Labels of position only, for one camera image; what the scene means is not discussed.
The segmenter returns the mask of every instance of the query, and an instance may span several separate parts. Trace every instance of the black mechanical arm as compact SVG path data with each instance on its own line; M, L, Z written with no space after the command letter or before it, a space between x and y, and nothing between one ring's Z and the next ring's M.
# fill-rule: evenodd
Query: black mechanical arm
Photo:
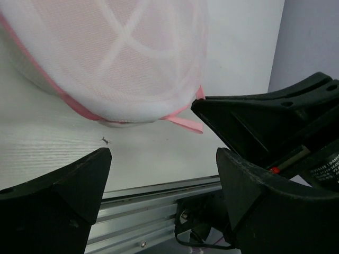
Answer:
M192 111L228 149L217 151L222 191L181 200L179 243L213 248L199 237L209 225L230 243L215 248L242 254L339 252L338 80L319 72L274 93L207 97Z

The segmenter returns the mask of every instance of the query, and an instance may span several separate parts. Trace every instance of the white surface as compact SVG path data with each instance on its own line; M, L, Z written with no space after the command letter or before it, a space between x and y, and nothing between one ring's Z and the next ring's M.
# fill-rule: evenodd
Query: white surface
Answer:
M208 1L207 95L267 91L283 2ZM203 135L164 121L107 128L29 83L0 54L0 189L106 146L113 154L107 192L217 174L215 153L223 144L208 128ZM182 115L197 119L190 111Z
M302 179L299 175L298 176L294 176L294 178L292 178L291 181L296 182L298 184L302 184L302 185L306 185L306 186L312 187L304 179Z

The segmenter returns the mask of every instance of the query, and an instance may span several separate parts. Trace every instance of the black plastic jaw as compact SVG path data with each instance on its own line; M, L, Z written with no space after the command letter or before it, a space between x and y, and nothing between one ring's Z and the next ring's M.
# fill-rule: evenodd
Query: black plastic jaw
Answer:
M84 253L111 166L101 148L49 174L0 191L4 253Z
M242 254L337 253L339 193L289 181L226 148L217 155Z
M277 92L207 97L191 109L247 161L277 167L285 178L302 174L313 186L339 191L339 175L324 181L308 172L339 155L338 80L318 72Z

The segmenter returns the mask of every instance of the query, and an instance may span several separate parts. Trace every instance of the pink trim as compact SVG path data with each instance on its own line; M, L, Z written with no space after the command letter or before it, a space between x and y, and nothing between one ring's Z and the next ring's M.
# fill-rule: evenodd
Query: pink trim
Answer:
M189 130L189 131L192 131L194 133L197 133L197 134L203 133L203 124L202 123L198 123L198 122L188 120L188 119L185 119L185 118L180 118L180 117L177 117L177 116L168 117L166 120L170 121L174 124L177 124L177 125L181 126L182 128Z
M172 117L172 116L177 116L178 114L180 114L181 112L183 112L185 109L189 108L189 106L191 106L191 104L184 106L180 109L178 109L177 111L174 111L172 114L169 114L167 116L164 116L162 118L160 118L160 120L167 120L168 118Z
M17 44L17 46L22 50L22 52L28 57L28 59L32 62L32 64L37 68L38 71L41 72L41 74L44 76L44 78L47 80L47 82L54 88L54 90L59 94L61 99L63 99L66 104L72 108L76 113L79 115L89 119L89 120L104 120L106 119L97 116L90 112L87 108L85 108L83 105L81 105L79 102L74 100L72 97L70 97L65 91L63 91L44 71L44 69L36 62L36 60L32 57L32 55L28 52L27 48L21 43L19 37L16 35L14 30L11 28L5 17L0 13L0 23L3 24L6 31L10 34L14 42Z
M203 92L203 89L202 89L202 86L199 87L195 96L197 97L197 99L206 99L205 93Z

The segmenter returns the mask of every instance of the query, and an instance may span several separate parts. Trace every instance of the pink strap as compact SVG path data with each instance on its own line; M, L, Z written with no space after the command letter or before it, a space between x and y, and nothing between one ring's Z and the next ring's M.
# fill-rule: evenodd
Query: pink strap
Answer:
M205 99L205 94L203 92L202 86L199 87L195 96L197 97L197 99ZM177 115L180 112L182 112L183 110L185 110L188 107L189 107L189 105L177 110L176 112L174 112L174 113L172 113L172 114L170 114L166 117L161 118L161 120L170 121L174 124L181 126L182 128L184 128L186 130L192 131L192 132L197 133L197 134L202 134L203 133L203 124L202 123L198 123L198 122L188 120L188 119L185 119L185 118L177 117Z
M181 126L182 128L197 134L203 133L203 124L177 116L170 116L166 120Z
M197 91L195 96L197 97L197 99L206 99L205 93L203 92L203 89L202 89L202 86L199 87L199 90Z
M66 102L66 104L70 108L72 108L79 115L81 115L81 116L83 116L83 117L85 117L89 120L93 120L93 121L100 121L100 120L105 121L104 118L93 114L92 112L90 112L83 105L81 105L79 102L74 100L72 97L70 97L66 93L59 94L59 96L61 97L61 99L64 100L64 102Z

